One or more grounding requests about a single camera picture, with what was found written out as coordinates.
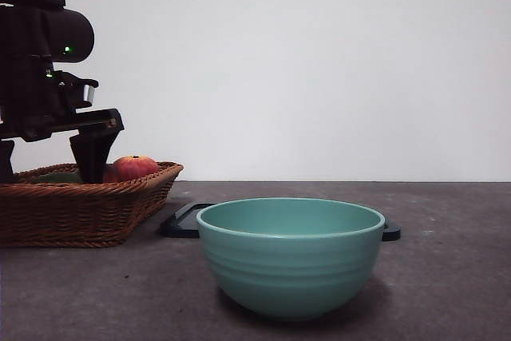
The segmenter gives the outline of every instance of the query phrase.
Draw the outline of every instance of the concrete floor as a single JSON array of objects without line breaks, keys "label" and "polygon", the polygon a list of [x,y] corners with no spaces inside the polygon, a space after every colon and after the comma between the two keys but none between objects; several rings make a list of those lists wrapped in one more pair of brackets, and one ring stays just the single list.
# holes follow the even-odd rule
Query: concrete floor
[{"label": "concrete floor", "polygon": [[216,286],[194,239],[156,234],[168,214],[105,249],[2,249],[9,341],[509,340],[511,184],[176,182],[170,204],[308,196],[376,208],[402,227],[349,303],[276,323]]}]

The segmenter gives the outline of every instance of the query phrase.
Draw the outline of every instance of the apple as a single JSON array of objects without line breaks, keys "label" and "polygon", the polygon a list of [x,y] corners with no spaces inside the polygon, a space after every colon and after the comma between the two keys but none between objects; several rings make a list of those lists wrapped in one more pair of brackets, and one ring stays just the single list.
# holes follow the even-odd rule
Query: apple
[{"label": "apple", "polygon": [[151,157],[124,156],[113,162],[113,170],[119,181],[127,181],[158,172],[160,166]]},{"label": "apple", "polygon": [[103,182],[104,183],[118,183],[119,176],[113,165],[105,164],[105,172],[103,173]]}]

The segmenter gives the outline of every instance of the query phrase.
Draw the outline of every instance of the teal bowl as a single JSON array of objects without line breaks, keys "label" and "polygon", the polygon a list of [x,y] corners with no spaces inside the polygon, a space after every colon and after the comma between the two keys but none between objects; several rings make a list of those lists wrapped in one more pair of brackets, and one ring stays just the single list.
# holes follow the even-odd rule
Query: teal bowl
[{"label": "teal bowl", "polygon": [[205,258],[228,296],[261,315],[300,321],[360,291],[385,218],[341,201],[260,198],[205,208],[197,222]]}]

